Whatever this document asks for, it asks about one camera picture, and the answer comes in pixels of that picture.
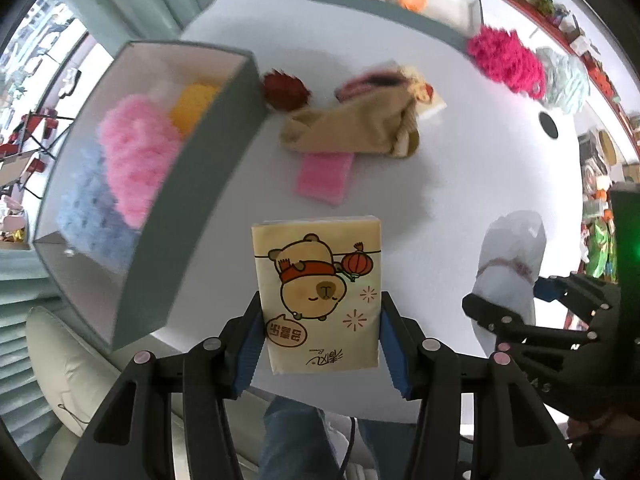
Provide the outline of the yellow foam net sleeve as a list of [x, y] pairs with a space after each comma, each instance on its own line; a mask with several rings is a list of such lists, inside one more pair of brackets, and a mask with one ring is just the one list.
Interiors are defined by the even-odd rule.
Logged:
[[219, 91], [218, 86], [201, 82], [184, 87], [169, 113], [171, 122], [183, 139], [191, 135]]

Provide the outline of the light pink fluffy pompom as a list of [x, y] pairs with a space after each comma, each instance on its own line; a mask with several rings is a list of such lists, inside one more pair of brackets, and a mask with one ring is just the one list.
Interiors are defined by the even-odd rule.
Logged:
[[116, 210], [130, 228], [140, 230], [181, 152], [180, 133], [148, 96], [133, 94], [105, 114], [98, 138]]

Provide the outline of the person blue jeans legs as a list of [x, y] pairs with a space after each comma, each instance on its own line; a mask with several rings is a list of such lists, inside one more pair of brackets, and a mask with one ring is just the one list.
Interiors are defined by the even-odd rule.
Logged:
[[373, 460], [367, 468], [338, 455], [326, 414], [318, 408], [277, 396], [264, 425], [261, 479], [401, 479], [416, 437], [416, 426], [410, 424], [357, 420], [356, 434]]

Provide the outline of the magenta fluffy yarn ball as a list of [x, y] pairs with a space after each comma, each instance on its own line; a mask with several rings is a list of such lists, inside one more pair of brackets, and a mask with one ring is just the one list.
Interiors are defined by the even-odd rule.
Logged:
[[533, 100], [544, 97], [544, 66], [538, 56], [522, 44], [515, 30], [508, 32], [483, 25], [466, 44], [466, 52], [490, 80]]

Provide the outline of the pale green yarn ball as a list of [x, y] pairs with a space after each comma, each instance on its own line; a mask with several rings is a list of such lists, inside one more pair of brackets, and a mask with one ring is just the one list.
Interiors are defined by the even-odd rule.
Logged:
[[575, 55], [559, 54], [550, 48], [536, 50], [544, 68], [546, 90], [540, 99], [548, 110], [562, 110], [575, 115], [587, 101], [590, 93], [589, 76], [584, 63]]

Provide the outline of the white cloth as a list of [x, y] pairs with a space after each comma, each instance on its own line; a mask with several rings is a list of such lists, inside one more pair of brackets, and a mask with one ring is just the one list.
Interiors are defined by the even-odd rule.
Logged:
[[499, 217], [485, 233], [472, 293], [534, 325], [534, 285], [546, 244], [538, 212], [519, 210]]

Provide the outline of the yellow cartoon tissue pack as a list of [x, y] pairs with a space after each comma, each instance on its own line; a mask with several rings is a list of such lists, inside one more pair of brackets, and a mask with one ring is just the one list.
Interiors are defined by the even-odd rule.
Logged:
[[252, 241], [273, 374], [377, 367], [381, 221], [265, 222]]

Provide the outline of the tan knitted sock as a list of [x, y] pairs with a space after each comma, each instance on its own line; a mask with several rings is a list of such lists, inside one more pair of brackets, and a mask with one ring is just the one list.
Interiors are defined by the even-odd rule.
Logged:
[[387, 87], [319, 110], [306, 106], [288, 115], [280, 132], [285, 148], [304, 154], [392, 156], [402, 130], [416, 129], [416, 101], [404, 88]]

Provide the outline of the snack packages pile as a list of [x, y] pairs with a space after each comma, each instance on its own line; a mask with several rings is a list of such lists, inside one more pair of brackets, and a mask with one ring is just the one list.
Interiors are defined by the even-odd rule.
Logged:
[[626, 162], [605, 130], [590, 129], [578, 138], [582, 170], [582, 262], [579, 272], [616, 283], [617, 247], [611, 188], [639, 182], [638, 162]]

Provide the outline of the folding chair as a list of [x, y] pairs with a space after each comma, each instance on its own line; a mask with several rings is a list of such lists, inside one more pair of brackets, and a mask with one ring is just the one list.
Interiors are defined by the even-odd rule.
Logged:
[[55, 150], [70, 132], [75, 118], [61, 116], [54, 108], [28, 112], [1, 145], [1, 195], [32, 192], [27, 183], [34, 174], [43, 174], [56, 161]]

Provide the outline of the black table grommet hole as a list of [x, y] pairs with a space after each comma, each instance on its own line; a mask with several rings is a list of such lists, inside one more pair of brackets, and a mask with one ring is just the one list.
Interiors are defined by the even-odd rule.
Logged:
[[559, 137], [559, 130], [554, 122], [553, 118], [546, 112], [540, 112], [538, 114], [538, 120], [544, 133], [552, 140], [556, 140]]

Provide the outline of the light blue chenille mat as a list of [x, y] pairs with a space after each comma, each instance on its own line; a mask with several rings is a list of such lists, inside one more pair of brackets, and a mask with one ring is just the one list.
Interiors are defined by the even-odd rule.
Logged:
[[56, 217], [68, 246], [115, 274], [126, 274], [140, 232], [130, 228], [116, 210], [105, 177], [101, 145], [92, 141], [83, 151], [80, 168], [62, 198]]

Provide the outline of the pink foam sponge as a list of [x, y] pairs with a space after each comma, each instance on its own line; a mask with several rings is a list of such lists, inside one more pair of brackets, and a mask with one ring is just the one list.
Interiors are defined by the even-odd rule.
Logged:
[[333, 206], [343, 203], [355, 155], [348, 153], [305, 154], [295, 192]]

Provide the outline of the large grey storage box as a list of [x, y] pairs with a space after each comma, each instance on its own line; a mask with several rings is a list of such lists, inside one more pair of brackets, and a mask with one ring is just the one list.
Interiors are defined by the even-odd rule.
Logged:
[[254, 55], [123, 46], [56, 154], [34, 245], [103, 347], [162, 328], [209, 215], [267, 109]]

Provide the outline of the dark red fabric rose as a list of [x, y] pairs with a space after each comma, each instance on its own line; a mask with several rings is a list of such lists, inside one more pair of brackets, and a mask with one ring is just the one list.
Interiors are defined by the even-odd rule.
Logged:
[[262, 77], [262, 94], [265, 101], [280, 112], [294, 112], [306, 106], [311, 92], [299, 78], [280, 70], [273, 70]]

